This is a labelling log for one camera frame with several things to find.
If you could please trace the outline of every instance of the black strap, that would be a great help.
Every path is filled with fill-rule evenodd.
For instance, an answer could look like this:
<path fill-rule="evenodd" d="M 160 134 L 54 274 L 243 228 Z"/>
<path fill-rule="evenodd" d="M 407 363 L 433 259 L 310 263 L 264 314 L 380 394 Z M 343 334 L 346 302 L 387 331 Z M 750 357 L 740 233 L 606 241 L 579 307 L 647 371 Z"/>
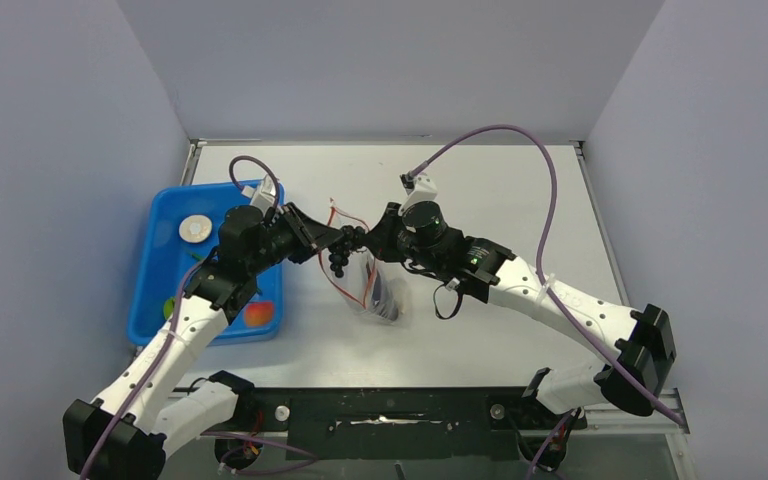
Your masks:
<path fill-rule="evenodd" d="M 434 314 L 437 315 L 437 318 L 439 318 L 440 320 L 449 320 L 450 318 L 452 318 L 455 315 L 457 315 L 458 312 L 460 311 L 461 304 L 463 303 L 463 293 L 462 292 L 457 292 L 458 293 L 458 303 L 455 304 L 455 309 L 452 310 L 451 315 L 449 315 L 448 317 L 444 317 L 440 313 L 440 309 L 437 308 L 437 291 L 440 290 L 443 287 L 445 287 L 445 285 L 440 285 L 439 287 L 437 287 L 434 290 L 434 294 L 431 296 L 431 299 L 434 301 Z"/>

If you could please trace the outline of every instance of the plastic bag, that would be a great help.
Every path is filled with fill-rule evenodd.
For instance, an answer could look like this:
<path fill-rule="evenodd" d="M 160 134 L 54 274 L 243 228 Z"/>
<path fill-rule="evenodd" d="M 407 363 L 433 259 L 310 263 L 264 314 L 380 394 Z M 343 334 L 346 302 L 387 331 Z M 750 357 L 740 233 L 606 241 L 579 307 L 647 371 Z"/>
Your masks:
<path fill-rule="evenodd" d="M 329 227 L 361 227 L 369 231 L 369 225 L 355 216 L 337 208 L 331 200 Z M 331 269 L 330 258 L 335 252 L 319 253 L 319 266 L 322 273 L 340 293 L 349 307 L 357 314 L 377 317 L 386 322 L 395 322 L 404 313 L 401 297 L 406 289 L 404 280 L 392 272 L 385 272 L 383 263 L 375 259 L 368 250 L 363 249 L 349 255 L 348 265 L 343 266 L 343 276 L 338 277 Z"/>

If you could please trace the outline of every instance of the white wall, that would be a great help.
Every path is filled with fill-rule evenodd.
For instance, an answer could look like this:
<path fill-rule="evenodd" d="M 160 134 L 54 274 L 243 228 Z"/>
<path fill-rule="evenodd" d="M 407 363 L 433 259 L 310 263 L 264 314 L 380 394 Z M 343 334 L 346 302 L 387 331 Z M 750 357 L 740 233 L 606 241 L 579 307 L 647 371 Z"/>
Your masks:
<path fill-rule="evenodd" d="M 768 479 L 768 2 L 667 0 L 585 146 L 702 478 Z"/>
<path fill-rule="evenodd" d="M 75 478 L 61 417 L 125 365 L 141 229 L 186 148 L 114 0 L 0 2 L 0 478 Z"/>
<path fill-rule="evenodd" d="M 511 122 L 565 142 L 593 127 L 663 0 L 119 3 L 192 137 Z"/>

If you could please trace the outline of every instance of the bolt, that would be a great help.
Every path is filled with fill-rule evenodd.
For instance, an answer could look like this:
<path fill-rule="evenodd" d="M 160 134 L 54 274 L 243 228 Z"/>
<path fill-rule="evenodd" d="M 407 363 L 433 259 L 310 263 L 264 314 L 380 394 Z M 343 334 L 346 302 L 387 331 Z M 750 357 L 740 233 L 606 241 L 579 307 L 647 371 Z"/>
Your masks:
<path fill-rule="evenodd" d="M 501 420 L 505 418 L 505 407 L 498 403 L 490 407 L 490 417 L 494 420 Z"/>
<path fill-rule="evenodd" d="M 290 407 L 278 405 L 278 408 L 275 409 L 275 420 L 286 422 L 288 418 L 290 418 Z"/>

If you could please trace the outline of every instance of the blue plastic bin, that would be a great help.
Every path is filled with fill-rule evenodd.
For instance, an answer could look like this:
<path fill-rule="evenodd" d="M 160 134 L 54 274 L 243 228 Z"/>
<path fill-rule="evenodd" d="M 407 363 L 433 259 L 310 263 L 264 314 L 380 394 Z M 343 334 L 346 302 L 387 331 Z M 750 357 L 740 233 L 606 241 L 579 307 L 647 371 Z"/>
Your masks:
<path fill-rule="evenodd" d="M 240 182 L 256 187 L 260 180 Z M 279 199 L 283 202 L 284 189 L 279 186 Z M 128 315 L 128 338 L 136 345 L 145 346 L 165 323 L 163 303 L 175 295 L 175 289 L 184 273 L 204 258 L 219 243 L 219 226 L 225 212 L 237 205 L 247 205 L 249 199 L 240 194 L 232 183 L 193 185 L 167 188 L 154 197 L 149 214 L 137 286 Z M 205 215 L 213 222 L 210 237 L 198 244 L 187 243 L 178 236 L 178 226 L 190 215 Z M 276 265 L 257 277 L 262 294 L 254 302 L 270 301 L 275 306 L 272 320 L 262 326 L 248 327 L 243 312 L 225 329 L 212 345 L 268 340 L 278 333 L 284 314 L 284 295 L 281 265 Z"/>

